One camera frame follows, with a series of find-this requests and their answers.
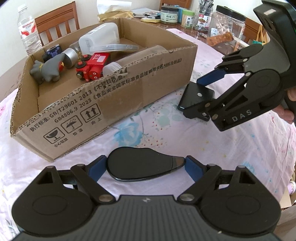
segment wooden table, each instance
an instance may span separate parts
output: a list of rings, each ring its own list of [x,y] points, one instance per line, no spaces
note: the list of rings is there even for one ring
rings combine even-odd
[[[0,76],[0,102],[18,88],[27,57],[23,58]]]
[[[141,21],[140,18],[133,18],[133,20]],[[163,29],[176,28],[176,29],[182,31],[183,33],[190,35],[191,37],[194,37],[195,39],[202,41],[205,44],[207,43],[207,40],[204,37],[202,37],[197,30],[191,29],[191,28],[183,28],[180,23],[178,23],[176,25],[168,25],[168,24],[163,24],[163,23],[148,23],[148,24],[152,24],[152,25],[158,26]],[[224,55],[234,52],[234,47],[231,45],[226,45],[225,43],[217,44],[217,45],[213,46],[212,48]]]

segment bottle label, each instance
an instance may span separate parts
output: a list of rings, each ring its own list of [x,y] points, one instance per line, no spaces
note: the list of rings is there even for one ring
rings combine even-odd
[[[36,23],[34,19],[19,26],[19,32],[23,39],[28,37],[30,34],[34,33],[35,31],[37,31],[37,28],[36,28]]]
[[[200,26],[200,27],[209,28],[210,22],[211,22],[211,17],[210,16],[200,14],[199,17],[198,17],[197,25]]]
[[[167,23],[177,23],[178,13],[160,12],[160,20]]]
[[[192,24],[193,24],[193,16],[187,16],[185,26],[192,27]]]

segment white bottle cap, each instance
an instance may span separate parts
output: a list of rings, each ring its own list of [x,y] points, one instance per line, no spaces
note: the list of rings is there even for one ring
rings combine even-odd
[[[111,62],[110,64],[107,64],[103,68],[103,76],[113,74],[114,72],[120,70],[122,66],[116,62]]]
[[[27,5],[24,3],[20,6],[18,6],[17,11],[20,12],[20,11],[24,10],[25,8],[27,8]]]

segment black lid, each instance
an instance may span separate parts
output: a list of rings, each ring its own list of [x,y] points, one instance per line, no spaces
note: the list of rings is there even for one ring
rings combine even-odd
[[[161,10],[179,12],[179,9],[177,7],[174,7],[174,6],[162,6]]]
[[[225,7],[225,6],[222,7],[220,5],[217,5],[216,11],[218,11],[220,13],[223,13],[225,15],[228,15],[228,16],[230,16],[232,18],[237,19],[237,20],[243,21],[243,22],[245,22],[246,18],[247,18],[246,16],[244,16],[244,15],[242,15],[242,14],[236,12],[236,11],[233,11],[233,10],[231,10],[228,7]]]

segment black oval object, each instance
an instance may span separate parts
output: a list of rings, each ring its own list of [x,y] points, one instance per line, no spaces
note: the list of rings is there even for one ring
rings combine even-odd
[[[143,181],[170,173],[185,158],[161,154],[150,148],[119,147],[107,159],[109,174],[119,181]]]

